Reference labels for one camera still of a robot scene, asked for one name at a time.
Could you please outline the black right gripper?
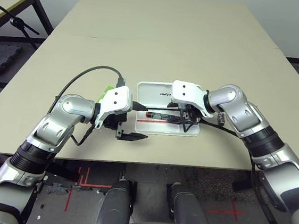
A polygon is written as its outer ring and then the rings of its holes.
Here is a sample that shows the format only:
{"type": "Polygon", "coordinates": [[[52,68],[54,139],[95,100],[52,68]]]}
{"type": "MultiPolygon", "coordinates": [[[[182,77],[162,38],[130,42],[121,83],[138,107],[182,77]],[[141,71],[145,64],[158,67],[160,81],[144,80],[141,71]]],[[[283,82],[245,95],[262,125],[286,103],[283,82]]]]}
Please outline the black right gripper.
{"type": "Polygon", "coordinates": [[[167,122],[182,124],[184,133],[196,125],[202,117],[200,110],[191,105],[180,106],[179,113],[180,115],[171,115],[167,122]]]}

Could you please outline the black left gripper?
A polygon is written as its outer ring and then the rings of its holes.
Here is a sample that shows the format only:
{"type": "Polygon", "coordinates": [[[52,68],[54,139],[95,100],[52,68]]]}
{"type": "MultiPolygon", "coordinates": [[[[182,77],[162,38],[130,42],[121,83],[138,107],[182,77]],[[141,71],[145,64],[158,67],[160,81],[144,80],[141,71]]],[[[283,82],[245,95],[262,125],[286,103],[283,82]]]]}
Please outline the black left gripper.
{"type": "MultiPolygon", "coordinates": [[[[144,105],[141,105],[138,102],[133,101],[132,102],[132,110],[134,111],[148,111],[148,108],[145,107],[144,105]]],[[[116,139],[117,140],[122,140],[122,141],[136,141],[136,140],[142,140],[146,139],[147,136],[139,133],[125,133],[122,127],[122,123],[127,121],[127,114],[122,113],[122,114],[110,114],[108,115],[104,122],[103,126],[108,129],[116,129],[117,133],[116,139]]]]}

